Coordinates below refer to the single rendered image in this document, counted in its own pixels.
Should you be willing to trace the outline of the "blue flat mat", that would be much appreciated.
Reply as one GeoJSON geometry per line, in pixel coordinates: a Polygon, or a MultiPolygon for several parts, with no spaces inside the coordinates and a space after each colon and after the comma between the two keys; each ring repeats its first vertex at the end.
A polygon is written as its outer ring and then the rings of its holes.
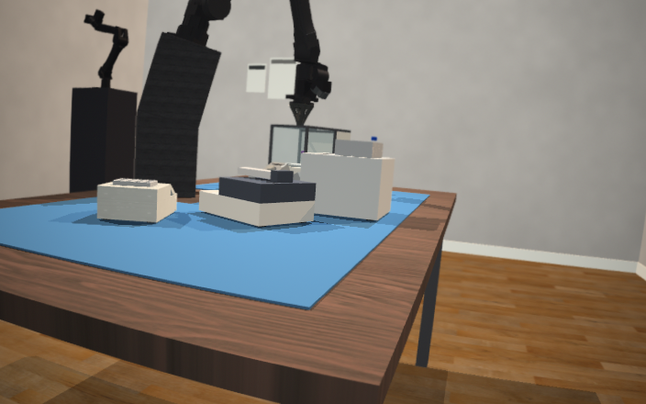
{"type": "Polygon", "coordinates": [[[256,227],[177,202],[158,222],[98,219],[97,197],[0,208],[0,245],[127,275],[310,310],[429,195],[378,220],[314,213],[256,227]]]}

